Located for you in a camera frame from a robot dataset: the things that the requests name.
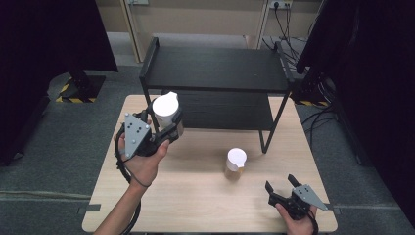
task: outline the white paper cup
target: white paper cup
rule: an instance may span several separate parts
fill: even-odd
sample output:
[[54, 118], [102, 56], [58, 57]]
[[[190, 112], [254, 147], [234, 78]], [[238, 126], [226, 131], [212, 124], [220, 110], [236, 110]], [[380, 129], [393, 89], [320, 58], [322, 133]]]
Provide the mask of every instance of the white paper cup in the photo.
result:
[[179, 109], [177, 94], [169, 92], [158, 97], [153, 103], [153, 111], [159, 126], [166, 128], [172, 124], [172, 119]]
[[247, 154], [239, 148], [231, 149], [226, 159], [225, 176], [229, 179], [239, 179], [244, 171]]

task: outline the human arm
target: human arm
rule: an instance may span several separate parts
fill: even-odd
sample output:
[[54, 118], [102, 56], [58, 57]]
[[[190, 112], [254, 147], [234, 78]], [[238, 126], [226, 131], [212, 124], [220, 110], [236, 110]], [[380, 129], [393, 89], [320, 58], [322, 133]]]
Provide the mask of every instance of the human arm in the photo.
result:
[[[293, 220], [290, 215], [288, 214], [287, 210], [281, 205], [276, 204], [275, 208], [277, 208], [278, 213], [281, 214], [283, 217], [286, 225], [287, 225], [287, 234], [288, 235], [311, 235], [313, 234], [314, 227], [311, 222], [311, 219], [308, 216], [300, 220]], [[315, 217], [317, 213], [317, 207], [311, 205], [310, 206], [310, 216]]]
[[[125, 134], [118, 141], [120, 149], [125, 148]], [[118, 203], [101, 223], [95, 234], [120, 234], [128, 225], [135, 209], [147, 191], [147, 187], [156, 178], [159, 162], [165, 157], [169, 141], [164, 141], [158, 150], [150, 157], [134, 156], [125, 162], [125, 166], [131, 174], [131, 182]]]

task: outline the wooden table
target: wooden table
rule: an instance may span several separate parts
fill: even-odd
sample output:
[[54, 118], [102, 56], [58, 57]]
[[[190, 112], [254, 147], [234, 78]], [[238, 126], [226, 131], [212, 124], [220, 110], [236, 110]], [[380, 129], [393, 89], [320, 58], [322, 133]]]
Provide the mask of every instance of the wooden table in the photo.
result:
[[[271, 97], [273, 113], [281, 98]], [[147, 107], [144, 96], [125, 100], [115, 133], [126, 112], [138, 113]], [[248, 160], [238, 181], [224, 176], [227, 152], [239, 147]], [[115, 166], [114, 142], [110, 141], [82, 227], [94, 231], [127, 188]], [[185, 129], [171, 144], [160, 164], [159, 174], [142, 199], [140, 217], [132, 231], [137, 232], [285, 232], [286, 226], [276, 209], [270, 207], [265, 181], [276, 193], [289, 197], [292, 174], [300, 183], [309, 184], [324, 203], [329, 203], [314, 158], [291, 100], [274, 134], [267, 154], [260, 150], [257, 131]], [[332, 211], [317, 212], [321, 232], [337, 229]]]

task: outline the wrist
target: wrist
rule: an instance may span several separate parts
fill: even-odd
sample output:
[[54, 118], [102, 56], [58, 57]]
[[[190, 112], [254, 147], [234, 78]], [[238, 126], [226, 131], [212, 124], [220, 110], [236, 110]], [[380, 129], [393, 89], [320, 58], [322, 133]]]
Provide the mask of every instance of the wrist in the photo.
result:
[[148, 187], [143, 187], [137, 183], [134, 179], [131, 179], [127, 191], [129, 191], [132, 195], [141, 196], [147, 191], [147, 188]]
[[131, 175], [131, 183], [137, 183], [139, 185], [141, 185], [144, 188], [148, 188], [152, 185], [153, 181], [151, 181], [150, 183], [143, 181], [142, 179], [139, 179], [133, 172], [131, 172], [131, 170], [129, 170], [129, 168], [127, 166], [125, 166], [125, 168], [130, 172]]

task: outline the human hand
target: human hand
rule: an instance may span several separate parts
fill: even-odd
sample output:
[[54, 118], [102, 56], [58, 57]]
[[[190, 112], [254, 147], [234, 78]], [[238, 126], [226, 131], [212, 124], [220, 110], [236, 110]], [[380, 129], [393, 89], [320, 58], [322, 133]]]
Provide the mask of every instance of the human hand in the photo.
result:
[[[167, 154], [169, 141], [165, 140], [158, 148], [158, 150], [150, 157], [134, 156], [127, 162], [125, 167], [131, 174], [130, 186], [148, 187], [156, 178], [159, 168], [159, 162]], [[118, 148], [125, 149], [125, 133], [122, 133], [118, 140]], [[121, 159], [126, 161], [125, 154], [121, 155]]]
[[[288, 235], [309, 235], [313, 234], [314, 228], [311, 222], [311, 219], [306, 216], [300, 220], [293, 220], [288, 214], [287, 210], [281, 205], [275, 205], [278, 213], [284, 218], [284, 221], [287, 225], [287, 234]], [[311, 216], [315, 217], [317, 213], [317, 207], [311, 205], [310, 210], [312, 212]]]

